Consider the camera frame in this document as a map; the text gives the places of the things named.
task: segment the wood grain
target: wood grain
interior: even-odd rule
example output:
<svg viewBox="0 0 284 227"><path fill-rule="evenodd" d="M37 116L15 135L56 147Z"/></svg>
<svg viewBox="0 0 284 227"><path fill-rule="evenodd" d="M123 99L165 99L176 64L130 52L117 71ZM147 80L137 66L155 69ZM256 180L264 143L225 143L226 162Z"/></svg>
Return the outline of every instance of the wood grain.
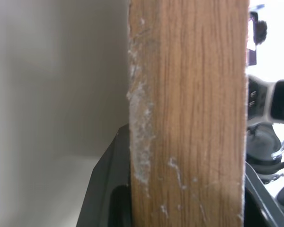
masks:
<svg viewBox="0 0 284 227"><path fill-rule="evenodd" d="M247 0L131 0L135 227L242 225Z"/></svg>

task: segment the wooden post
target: wooden post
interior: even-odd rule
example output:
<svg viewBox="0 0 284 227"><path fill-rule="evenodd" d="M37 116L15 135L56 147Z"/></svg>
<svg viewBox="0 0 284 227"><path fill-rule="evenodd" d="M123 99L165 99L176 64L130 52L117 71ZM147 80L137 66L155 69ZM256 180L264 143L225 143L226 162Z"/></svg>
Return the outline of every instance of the wooden post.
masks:
<svg viewBox="0 0 284 227"><path fill-rule="evenodd" d="M135 227L240 227L247 0L131 0Z"/></svg>

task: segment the wooden board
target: wooden board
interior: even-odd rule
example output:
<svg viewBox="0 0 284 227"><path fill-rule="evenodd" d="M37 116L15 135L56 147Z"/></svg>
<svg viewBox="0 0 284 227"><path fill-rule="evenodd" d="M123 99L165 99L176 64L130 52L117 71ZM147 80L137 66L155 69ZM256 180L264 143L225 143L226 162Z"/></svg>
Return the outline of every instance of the wooden board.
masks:
<svg viewBox="0 0 284 227"><path fill-rule="evenodd" d="M131 0L135 227L242 225L247 0Z"/></svg>

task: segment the gray wall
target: gray wall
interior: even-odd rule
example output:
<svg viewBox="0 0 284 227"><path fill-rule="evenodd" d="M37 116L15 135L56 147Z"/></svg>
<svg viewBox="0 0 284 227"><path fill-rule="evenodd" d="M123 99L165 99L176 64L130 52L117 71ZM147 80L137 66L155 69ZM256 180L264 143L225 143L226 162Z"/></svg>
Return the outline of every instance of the gray wall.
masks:
<svg viewBox="0 0 284 227"><path fill-rule="evenodd" d="M128 121L126 0L0 0L0 227L74 227Z"/></svg>

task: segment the gray surface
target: gray surface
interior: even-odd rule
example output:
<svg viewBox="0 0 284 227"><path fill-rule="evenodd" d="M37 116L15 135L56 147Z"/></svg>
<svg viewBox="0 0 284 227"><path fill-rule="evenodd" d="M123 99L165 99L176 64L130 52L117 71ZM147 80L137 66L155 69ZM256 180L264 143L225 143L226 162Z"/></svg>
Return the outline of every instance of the gray surface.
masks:
<svg viewBox="0 0 284 227"><path fill-rule="evenodd" d="M0 227L74 227L128 121L126 0L0 0Z"/></svg>

